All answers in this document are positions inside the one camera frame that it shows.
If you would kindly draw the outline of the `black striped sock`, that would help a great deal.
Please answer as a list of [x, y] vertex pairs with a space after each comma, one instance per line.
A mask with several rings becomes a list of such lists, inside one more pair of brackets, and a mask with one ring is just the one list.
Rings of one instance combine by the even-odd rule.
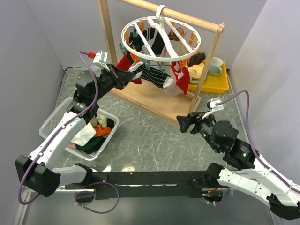
[[146, 68], [143, 62], [134, 63], [129, 70], [130, 72], [141, 73], [140, 78], [146, 81], [151, 82], [158, 88], [167, 88], [173, 81], [173, 78], [170, 77], [167, 73], [162, 72], [161, 70], [150, 67]]

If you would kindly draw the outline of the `white round clip hanger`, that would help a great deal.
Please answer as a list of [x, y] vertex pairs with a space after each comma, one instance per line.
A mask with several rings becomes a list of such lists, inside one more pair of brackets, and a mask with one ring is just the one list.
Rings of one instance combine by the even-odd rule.
[[[139, 18], [128, 23], [121, 32], [121, 46], [134, 61], [145, 59], [156, 62], [173, 62], [185, 60], [200, 50], [201, 37], [199, 33], [183, 19], [176, 20], [163, 16], [165, 5], [154, 7], [155, 16]], [[130, 47], [128, 29], [133, 27], [132, 37], [140, 39], [148, 54]], [[186, 48], [187, 53], [178, 55], [174, 50], [170, 38], [175, 37]]]

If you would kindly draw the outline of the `pale pink sock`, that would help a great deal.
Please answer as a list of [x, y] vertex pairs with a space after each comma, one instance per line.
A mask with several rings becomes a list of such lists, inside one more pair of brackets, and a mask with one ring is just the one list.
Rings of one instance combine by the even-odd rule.
[[182, 93], [182, 89], [176, 84], [176, 80], [173, 80], [172, 83], [165, 89], [165, 95], [171, 97], [177, 96]]

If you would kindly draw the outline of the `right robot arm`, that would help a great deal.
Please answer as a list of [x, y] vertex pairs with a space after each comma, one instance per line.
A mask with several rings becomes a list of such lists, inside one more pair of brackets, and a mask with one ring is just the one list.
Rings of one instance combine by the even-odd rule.
[[223, 153], [223, 160], [250, 178], [234, 174], [222, 166], [210, 164], [205, 182], [210, 187], [227, 185], [268, 205], [270, 210], [285, 220], [300, 217], [300, 187], [287, 179], [249, 143], [237, 138], [238, 130], [226, 120], [216, 121], [209, 112], [192, 112], [177, 116], [180, 131], [200, 134], [215, 153]]

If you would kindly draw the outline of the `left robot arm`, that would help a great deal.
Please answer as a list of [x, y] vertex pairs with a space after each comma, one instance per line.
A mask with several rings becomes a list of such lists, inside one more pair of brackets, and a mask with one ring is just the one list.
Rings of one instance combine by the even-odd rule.
[[96, 114], [97, 101], [113, 88], [125, 88], [135, 76], [135, 72], [120, 70], [113, 64], [107, 64], [99, 77], [89, 71], [80, 74], [73, 99], [58, 125], [29, 156], [20, 155], [15, 161], [19, 191], [28, 187], [49, 197], [64, 185], [77, 183], [81, 188], [89, 188], [93, 182], [91, 168], [82, 164], [56, 168], [56, 162], [75, 135]]

